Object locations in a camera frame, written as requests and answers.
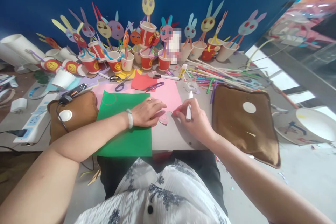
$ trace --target black pants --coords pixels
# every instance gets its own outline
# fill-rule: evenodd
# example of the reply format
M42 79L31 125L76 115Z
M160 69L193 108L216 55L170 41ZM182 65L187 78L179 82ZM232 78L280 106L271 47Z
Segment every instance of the black pants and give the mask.
M114 195L120 181L136 159L136 157L97 157L102 170L100 180L104 185L105 199ZM164 162L155 162L152 157L143 157L142 159L150 164L157 173L161 172L167 165L174 163L175 159L186 163L195 170L214 199L228 215L223 201L221 174L217 168L215 155L210 150L175 150Z

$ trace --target white floral blouse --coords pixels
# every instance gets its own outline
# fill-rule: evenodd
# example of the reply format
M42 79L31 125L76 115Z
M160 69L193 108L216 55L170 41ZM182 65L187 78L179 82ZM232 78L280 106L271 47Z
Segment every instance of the white floral blouse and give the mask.
M175 160L157 174L138 158L114 196L83 212L75 223L230 224L230 221L187 164Z

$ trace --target green paper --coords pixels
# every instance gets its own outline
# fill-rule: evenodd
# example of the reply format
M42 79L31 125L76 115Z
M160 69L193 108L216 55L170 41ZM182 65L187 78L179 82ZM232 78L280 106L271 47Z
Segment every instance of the green paper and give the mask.
M104 91L97 121L126 111L128 108L131 109L149 96L150 94L145 93L124 94ZM134 126L112 138L96 151L95 155L107 157L152 156L152 129L151 127Z

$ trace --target brown cushion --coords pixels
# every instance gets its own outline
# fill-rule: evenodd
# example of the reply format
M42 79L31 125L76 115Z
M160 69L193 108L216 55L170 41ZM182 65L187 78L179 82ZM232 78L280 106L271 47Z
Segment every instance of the brown cushion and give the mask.
M50 144L67 133L61 121L58 119L56 113L57 105L58 100L51 101L48 104L48 112L51 115ZM63 110L70 110L72 112L71 119L64 122L69 132L93 123L96 121L98 115L96 95L92 91L84 92L76 96L67 105L60 105L58 107L58 112Z
M245 102L253 103L256 112L246 112L243 109ZM212 127L241 151L274 168L280 168L279 142L267 93L217 86L212 106Z

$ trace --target white charger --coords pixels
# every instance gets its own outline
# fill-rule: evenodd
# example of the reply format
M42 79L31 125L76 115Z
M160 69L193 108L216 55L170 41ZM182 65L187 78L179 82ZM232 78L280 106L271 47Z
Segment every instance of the white charger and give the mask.
M27 109L27 99L19 98L17 100L12 101L12 105L10 108L10 111L12 113L18 114L26 111L26 109Z

